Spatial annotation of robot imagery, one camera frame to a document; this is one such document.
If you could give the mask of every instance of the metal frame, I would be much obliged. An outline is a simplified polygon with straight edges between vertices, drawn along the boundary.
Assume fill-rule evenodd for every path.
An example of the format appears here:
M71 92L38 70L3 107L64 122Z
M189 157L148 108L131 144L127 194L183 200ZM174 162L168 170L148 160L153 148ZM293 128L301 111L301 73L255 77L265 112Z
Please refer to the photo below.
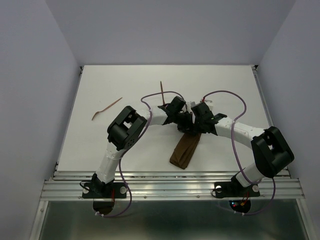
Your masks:
M299 211L301 214L301 218L305 227L305 231L306 234L308 235L308 238L310 240L317 240L319 239L319 234L316 231L315 225L312 221L308 206L307 206L307 202L306 199L297 199L296 200L298 207L299 207Z
M47 208L48 208L48 201L40 201L38 209L36 210L34 222L32 225L32 230L30 234L30 240L38 240L40 238L41 229L44 224Z
M257 70L254 66L251 66L251 68L268 124L272 126L273 120L261 89ZM230 178L235 174L235 171L155 171L123 173L130 186L133 201L215 201L217 199L211 195L211 190L215 187L215 182L230 180ZM80 181L88 180L92 175L93 172L90 171L55 171L51 180L46 181L43 185L39 207L32 226L30 240L38 240L40 237L49 201L92 201L92 199L82 198L82 188L79 185ZM121 181L121 177L118 172L116 173L115 181ZM318 239L299 180L291 179L290 173L286 168L282 170L277 177L275 177L275 181L277 188L275 199L296 199L308 238L311 240ZM255 199L263 200L271 198L273 183L270 179L264 179L259 184L259 188L261 196ZM129 198L119 199L119 201L128 200Z
M211 195L215 188L215 182L229 181L230 174L224 176L212 173L198 173L195 175L177 175L175 172L165 172L161 175L148 175L144 172L141 176L137 173L128 176L126 181L130 186L133 201L215 201L221 200ZM83 199L83 189L79 183L81 180L50 180L44 182L41 201L92 201ZM121 182L117 176L115 182ZM304 194L298 179L278 176L276 181L276 199L303 199ZM273 194L273 182L271 179L264 179L260 184L261 196L255 199L270 199ZM129 197L118 199L118 201L129 201Z
M254 79L255 79L256 86L257 86L259 94L260 94L260 98L261 98L263 109L264 109L264 112L265 112L265 115L266 115L266 119L267 119L267 121L269 123L269 126L273 126L274 122L273 122L272 117L270 115L269 108L268 108L268 105L267 105L267 102L266 102L266 98L265 98L264 92L262 91L262 88L261 88L261 84L260 84L259 76L258 76L258 73L257 73L257 69L256 69L255 66L251 66L251 69L252 69L252 73L253 73L253 76L254 76Z
M58 160L56 161L55 170L58 169L58 164L59 164L59 161L60 161L60 156L61 156L61 153L62 153L63 146L64 146L64 144L65 144L65 140L66 140L66 136L67 136L67 129L68 129L69 124L70 124L72 111L74 110L74 106L75 106L75 102L76 102L76 98L77 98L77 94L78 94L78 90L79 90L79 86L80 86L80 82L81 82L82 73L83 73L83 71L84 71L84 68L85 68L84 66L81 66L81 67L80 67L81 71L80 71L80 75L79 75L79 81L78 81L78 84L77 84L77 86L76 86L76 90L75 90L75 94L74 94L74 98L73 98L73 101L72 101L72 106L71 106L71 110L70 110L70 114L69 114L68 123L67 123L67 125L66 125L65 133L64 133L64 136L63 136L63 140L62 140L60 152L59 152L59 155L58 155Z

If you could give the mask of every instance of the brown cloth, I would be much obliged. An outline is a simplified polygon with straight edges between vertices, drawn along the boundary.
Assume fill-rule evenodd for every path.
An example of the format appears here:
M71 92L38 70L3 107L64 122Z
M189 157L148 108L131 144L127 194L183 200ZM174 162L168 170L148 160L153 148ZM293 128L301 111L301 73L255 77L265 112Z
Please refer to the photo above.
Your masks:
M200 137L201 133L197 135L185 133L176 145L172 156L170 157L170 163L178 168L186 169L197 148Z

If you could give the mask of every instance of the black clamp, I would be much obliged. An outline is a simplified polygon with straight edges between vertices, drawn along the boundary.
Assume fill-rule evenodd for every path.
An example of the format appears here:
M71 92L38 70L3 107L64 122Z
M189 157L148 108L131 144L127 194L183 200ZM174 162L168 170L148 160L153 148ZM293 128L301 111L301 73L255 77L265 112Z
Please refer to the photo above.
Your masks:
M256 168L267 178L276 176L295 159L284 136L274 126L255 136L251 146Z
M147 120L137 114L136 110L126 106L108 127L108 141L113 143L118 151L128 150L137 142L146 123Z
M214 115L208 105L203 101L192 107L191 110L195 115L194 125L198 133L218 135L215 125L222 118L226 118L227 115L222 113Z
M163 125L175 123L177 124L179 132L196 135L197 131L195 131L192 121L192 113L187 111L182 112L185 105L186 101L176 96L171 103L158 106L158 108L162 109L168 116Z

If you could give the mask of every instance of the wooden stick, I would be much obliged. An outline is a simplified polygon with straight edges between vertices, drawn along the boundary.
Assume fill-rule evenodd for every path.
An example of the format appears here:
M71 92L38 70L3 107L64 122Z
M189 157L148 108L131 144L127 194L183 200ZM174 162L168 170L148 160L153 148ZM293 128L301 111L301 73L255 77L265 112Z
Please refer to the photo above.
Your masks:
M119 102L121 99L122 99L122 97L120 97L117 101L115 101L115 102L111 103L109 106L107 106L107 107L106 107L105 109L103 109L102 111L97 111L97 112L93 115L93 117L92 117L91 121L93 121L93 120L94 120L94 118L95 118L95 116L96 116L97 114L102 113L103 111L105 111L105 110L107 110L107 109L111 108L113 105L115 105L115 104L116 104L117 102Z
M162 105L165 105L164 89L162 87L162 81L160 81L161 95L162 95Z

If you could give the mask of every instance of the white wall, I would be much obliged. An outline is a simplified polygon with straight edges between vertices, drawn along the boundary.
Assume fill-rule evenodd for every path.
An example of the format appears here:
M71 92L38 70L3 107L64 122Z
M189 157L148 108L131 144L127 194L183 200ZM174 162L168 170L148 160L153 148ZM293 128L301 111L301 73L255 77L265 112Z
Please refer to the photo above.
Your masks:
M44 0L0 7L0 239L29 239L79 67Z
M320 1L297 0L264 55L258 74L272 119L295 154L300 178L320 226Z
M80 64L259 64L295 0L46 0Z

